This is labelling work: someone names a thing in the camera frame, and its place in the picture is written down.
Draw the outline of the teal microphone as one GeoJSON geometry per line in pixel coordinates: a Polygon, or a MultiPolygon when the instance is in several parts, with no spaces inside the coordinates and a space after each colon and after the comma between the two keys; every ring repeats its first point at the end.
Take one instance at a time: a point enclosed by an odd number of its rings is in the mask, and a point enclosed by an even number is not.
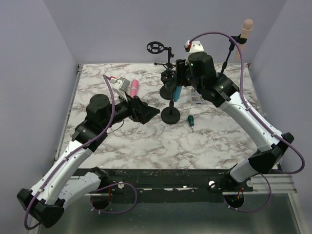
{"type": "Polygon", "coordinates": [[[182,90],[182,87],[181,86],[177,86],[175,88],[175,91],[174,91],[174,102],[177,102],[180,98],[180,94],[181,94],[181,90],[182,90]]]}

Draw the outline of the black stand holding teal microphone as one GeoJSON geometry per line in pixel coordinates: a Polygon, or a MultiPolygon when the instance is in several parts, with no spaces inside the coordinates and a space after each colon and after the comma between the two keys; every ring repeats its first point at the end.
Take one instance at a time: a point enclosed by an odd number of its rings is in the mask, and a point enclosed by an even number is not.
{"type": "Polygon", "coordinates": [[[169,101],[169,106],[164,108],[161,111],[162,121],[169,125],[176,124],[180,120],[180,112],[176,107],[174,107],[175,90],[176,90],[176,85],[172,85],[170,87],[171,97],[169,101]]]}

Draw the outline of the black round-base shock mount stand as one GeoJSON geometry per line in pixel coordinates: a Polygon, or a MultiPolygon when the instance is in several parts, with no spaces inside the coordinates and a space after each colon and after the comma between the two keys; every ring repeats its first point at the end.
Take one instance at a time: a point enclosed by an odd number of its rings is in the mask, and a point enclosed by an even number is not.
{"type": "Polygon", "coordinates": [[[170,100],[172,97],[172,92],[176,88],[175,71],[165,70],[161,73],[161,81],[163,86],[161,87],[159,94],[165,100],[170,100]]]}

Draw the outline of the pink microphone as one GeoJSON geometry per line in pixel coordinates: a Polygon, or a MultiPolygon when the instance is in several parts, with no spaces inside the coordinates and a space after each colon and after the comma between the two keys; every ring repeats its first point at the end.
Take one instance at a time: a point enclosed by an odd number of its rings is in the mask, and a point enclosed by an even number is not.
{"type": "Polygon", "coordinates": [[[137,79],[132,80],[131,83],[131,90],[130,90],[130,97],[134,97],[137,95],[137,91],[138,91],[138,87],[139,87],[139,82],[137,79]]]}

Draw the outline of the black stand holding beige microphone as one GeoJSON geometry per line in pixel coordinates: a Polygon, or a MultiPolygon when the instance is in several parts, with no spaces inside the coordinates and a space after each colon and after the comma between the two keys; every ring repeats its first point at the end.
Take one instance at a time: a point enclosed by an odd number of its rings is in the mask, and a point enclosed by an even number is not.
{"type": "MultiPolygon", "coordinates": [[[[242,38],[241,35],[239,34],[238,36],[232,36],[232,38],[235,40],[236,43],[238,43],[239,45],[244,45],[246,42],[247,42],[247,39],[246,38],[242,38]]],[[[232,53],[232,51],[234,50],[235,48],[235,44],[233,43],[233,41],[231,39],[229,39],[229,42],[230,42],[230,46],[229,46],[229,52],[227,54],[227,57],[225,59],[225,61],[223,62],[222,64],[222,68],[221,68],[221,71],[220,73],[223,74],[225,69],[227,68],[227,65],[228,65],[228,60],[230,58],[230,55],[232,53]]]]}

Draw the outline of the beige microphone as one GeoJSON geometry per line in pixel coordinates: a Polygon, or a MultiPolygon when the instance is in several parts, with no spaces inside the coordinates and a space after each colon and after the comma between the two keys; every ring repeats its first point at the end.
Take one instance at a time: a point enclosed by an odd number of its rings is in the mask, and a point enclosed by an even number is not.
{"type": "MultiPolygon", "coordinates": [[[[252,31],[254,26],[254,22],[252,19],[247,19],[243,22],[242,26],[241,26],[241,34],[240,34],[240,38],[241,39],[248,39],[250,32],[252,31]]],[[[241,52],[243,51],[243,49],[245,48],[245,43],[244,44],[239,44],[240,50],[241,52]]],[[[237,50],[236,52],[236,56],[235,56],[235,60],[238,61],[240,59],[240,53],[237,50]]]]}

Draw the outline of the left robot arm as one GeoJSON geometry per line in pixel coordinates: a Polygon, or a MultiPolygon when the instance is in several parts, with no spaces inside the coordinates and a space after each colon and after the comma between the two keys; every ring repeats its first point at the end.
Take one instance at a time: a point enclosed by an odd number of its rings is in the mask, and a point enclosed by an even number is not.
{"type": "Polygon", "coordinates": [[[51,228],[76,200],[89,192],[104,192],[109,183],[108,175],[98,167],[74,182],[69,180],[106,139],[107,129],[113,124],[126,118],[145,124],[159,113],[159,109],[149,106],[137,96],[126,96],[119,104],[111,103],[104,94],[91,97],[86,107],[86,118],[75,128],[64,153],[31,189],[18,192],[17,199],[26,214],[42,226],[51,228]]]}

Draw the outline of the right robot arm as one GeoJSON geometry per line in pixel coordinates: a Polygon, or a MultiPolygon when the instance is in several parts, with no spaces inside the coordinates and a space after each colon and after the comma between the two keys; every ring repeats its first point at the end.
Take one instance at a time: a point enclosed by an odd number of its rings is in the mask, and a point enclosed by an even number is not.
{"type": "Polygon", "coordinates": [[[256,144],[256,152],[228,172],[224,179],[228,190],[237,190],[256,174],[267,174],[293,142],[292,134],[281,133],[243,102],[239,87],[215,70],[213,58],[207,53],[195,52],[187,59],[176,60],[175,79],[177,86],[192,86],[204,100],[232,117],[256,144]]]}

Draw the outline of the clear plastic screw box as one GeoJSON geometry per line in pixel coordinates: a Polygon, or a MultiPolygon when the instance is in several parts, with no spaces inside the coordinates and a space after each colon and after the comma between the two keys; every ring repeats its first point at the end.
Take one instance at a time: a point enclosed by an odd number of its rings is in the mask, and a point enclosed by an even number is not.
{"type": "Polygon", "coordinates": [[[208,102],[203,99],[202,95],[196,89],[191,89],[191,104],[192,105],[207,105],[208,102]]]}

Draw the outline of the green handled screwdriver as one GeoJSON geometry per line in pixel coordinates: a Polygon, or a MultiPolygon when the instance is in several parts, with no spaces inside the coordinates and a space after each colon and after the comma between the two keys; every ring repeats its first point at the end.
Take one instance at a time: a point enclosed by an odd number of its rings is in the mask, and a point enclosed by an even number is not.
{"type": "Polygon", "coordinates": [[[189,115],[187,117],[187,121],[188,121],[188,124],[189,124],[192,132],[194,132],[194,117],[192,115],[189,115]]]}

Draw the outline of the black front mounting rail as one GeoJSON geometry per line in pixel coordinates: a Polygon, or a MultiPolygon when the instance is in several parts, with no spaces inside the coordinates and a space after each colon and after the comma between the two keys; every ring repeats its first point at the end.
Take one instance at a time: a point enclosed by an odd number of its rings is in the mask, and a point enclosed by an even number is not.
{"type": "Polygon", "coordinates": [[[256,175],[240,184],[226,183],[226,170],[77,169],[71,181],[95,173],[100,190],[87,192],[96,204],[112,203],[221,203],[241,206],[248,195],[282,194],[292,188],[287,175],[256,175]]]}

